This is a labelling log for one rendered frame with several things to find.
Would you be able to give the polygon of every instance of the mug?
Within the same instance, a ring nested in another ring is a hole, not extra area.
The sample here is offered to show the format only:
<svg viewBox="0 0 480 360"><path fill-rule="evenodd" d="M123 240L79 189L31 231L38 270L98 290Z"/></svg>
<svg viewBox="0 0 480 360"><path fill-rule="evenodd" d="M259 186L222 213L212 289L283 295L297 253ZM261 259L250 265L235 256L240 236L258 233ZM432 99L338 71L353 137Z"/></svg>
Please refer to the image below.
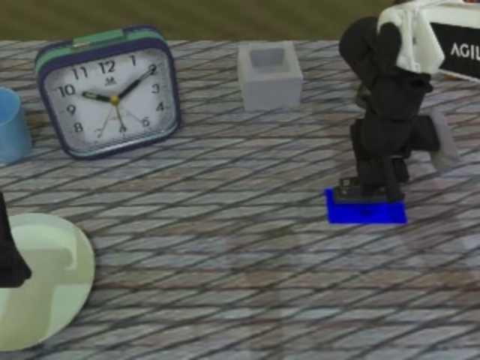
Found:
<svg viewBox="0 0 480 360"><path fill-rule="evenodd" d="M20 96L0 87L0 163L21 160L32 150L32 137Z"/></svg>

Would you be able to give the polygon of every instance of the white clock face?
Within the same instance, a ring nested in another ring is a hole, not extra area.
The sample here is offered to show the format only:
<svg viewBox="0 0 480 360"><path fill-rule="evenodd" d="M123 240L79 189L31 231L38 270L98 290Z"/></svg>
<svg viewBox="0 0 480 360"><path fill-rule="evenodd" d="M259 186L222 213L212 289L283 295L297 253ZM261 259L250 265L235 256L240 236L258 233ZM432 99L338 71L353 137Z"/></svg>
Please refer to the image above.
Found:
<svg viewBox="0 0 480 360"><path fill-rule="evenodd" d="M155 138L176 121L167 56L143 49L49 73L65 142L79 152Z"/></svg>

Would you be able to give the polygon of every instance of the brick pavement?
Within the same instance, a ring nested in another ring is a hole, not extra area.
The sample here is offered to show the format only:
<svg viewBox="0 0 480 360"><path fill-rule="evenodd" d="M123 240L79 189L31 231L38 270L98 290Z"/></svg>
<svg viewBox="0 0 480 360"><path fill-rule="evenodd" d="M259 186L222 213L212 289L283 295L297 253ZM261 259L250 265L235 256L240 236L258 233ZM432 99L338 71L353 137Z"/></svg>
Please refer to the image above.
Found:
<svg viewBox="0 0 480 360"><path fill-rule="evenodd" d="M12 214L79 224L97 279L72 326L1 360L480 359L480 95L435 80L463 163L411 163L404 226L330 226L322 191L353 170L356 83L335 43L296 44L302 105L245 114L233 42L173 42L184 129L96 162L60 149L34 85L43 42L1 42L31 156L0 169Z"/></svg>

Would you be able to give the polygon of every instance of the plate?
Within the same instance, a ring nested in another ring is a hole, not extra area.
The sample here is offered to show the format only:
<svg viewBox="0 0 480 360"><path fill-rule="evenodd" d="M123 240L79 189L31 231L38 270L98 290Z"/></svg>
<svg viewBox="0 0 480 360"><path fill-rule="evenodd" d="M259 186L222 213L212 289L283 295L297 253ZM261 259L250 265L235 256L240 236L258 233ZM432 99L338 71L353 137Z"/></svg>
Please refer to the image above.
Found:
<svg viewBox="0 0 480 360"><path fill-rule="evenodd" d="M86 303L95 277L89 239L49 214L9 217L16 247L32 276L0 289L0 351L33 347L68 326Z"/></svg>

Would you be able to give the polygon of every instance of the blue paper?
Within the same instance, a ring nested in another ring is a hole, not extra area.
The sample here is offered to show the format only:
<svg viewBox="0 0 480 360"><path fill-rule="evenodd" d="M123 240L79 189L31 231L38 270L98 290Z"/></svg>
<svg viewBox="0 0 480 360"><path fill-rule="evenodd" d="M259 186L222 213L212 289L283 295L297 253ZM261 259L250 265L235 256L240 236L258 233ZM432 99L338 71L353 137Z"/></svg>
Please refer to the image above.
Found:
<svg viewBox="0 0 480 360"><path fill-rule="evenodd" d="M337 204L333 190L325 189L327 217L330 224L406 224L403 202Z"/></svg>

